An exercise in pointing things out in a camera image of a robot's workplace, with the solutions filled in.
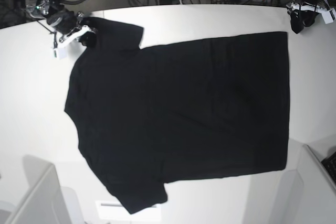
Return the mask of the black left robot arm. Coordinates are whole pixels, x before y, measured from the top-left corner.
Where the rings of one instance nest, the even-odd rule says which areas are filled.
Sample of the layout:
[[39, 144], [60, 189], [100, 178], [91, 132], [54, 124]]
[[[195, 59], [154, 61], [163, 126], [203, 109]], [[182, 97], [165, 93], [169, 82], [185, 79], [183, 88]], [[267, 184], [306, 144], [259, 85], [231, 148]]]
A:
[[288, 6], [291, 29], [295, 34], [299, 34], [304, 28], [314, 24], [318, 16], [318, 5], [320, 0], [292, 0]]

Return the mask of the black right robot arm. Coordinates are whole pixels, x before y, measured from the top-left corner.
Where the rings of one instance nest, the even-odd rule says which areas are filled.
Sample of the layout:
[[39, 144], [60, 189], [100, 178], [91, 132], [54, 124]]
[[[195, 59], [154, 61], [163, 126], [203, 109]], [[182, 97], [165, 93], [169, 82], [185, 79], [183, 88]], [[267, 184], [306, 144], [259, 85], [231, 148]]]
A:
[[25, 12], [33, 19], [44, 19], [54, 36], [54, 49], [77, 41], [85, 47], [94, 47], [97, 29], [86, 20], [83, 12], [73, 12], [67, 5], [79, 5], [86, 0], [29, 0]]

